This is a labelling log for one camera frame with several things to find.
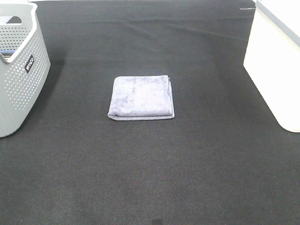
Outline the white plastic storage bin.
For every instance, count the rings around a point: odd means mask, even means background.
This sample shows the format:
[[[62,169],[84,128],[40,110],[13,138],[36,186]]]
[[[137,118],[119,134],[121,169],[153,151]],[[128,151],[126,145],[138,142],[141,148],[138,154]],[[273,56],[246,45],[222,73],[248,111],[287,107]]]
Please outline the white plastic storage bin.
[[[243,66],[279,125],[300,131],[300,2],[258,0]]]

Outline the grey perforated laundry basket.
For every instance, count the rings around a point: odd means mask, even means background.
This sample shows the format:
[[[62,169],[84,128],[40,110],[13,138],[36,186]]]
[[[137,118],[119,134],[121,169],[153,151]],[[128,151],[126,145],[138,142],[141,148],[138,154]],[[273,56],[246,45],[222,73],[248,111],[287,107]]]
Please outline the grey perforated laundry basket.
[[[13,134],[37,100],[50,69],[50,60],[37,17],[28,1],[0,3],[0,15],[20,23],[0,26],[0,136]]]

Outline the lavender grey towel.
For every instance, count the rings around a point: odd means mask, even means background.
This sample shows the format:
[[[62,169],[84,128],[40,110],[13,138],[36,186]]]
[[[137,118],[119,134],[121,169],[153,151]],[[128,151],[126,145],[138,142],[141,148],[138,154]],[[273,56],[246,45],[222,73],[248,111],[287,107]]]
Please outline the lavender grey towel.
[[[118,121],[173,119],[175,111],[169,76],[115,78],[108,117]]]

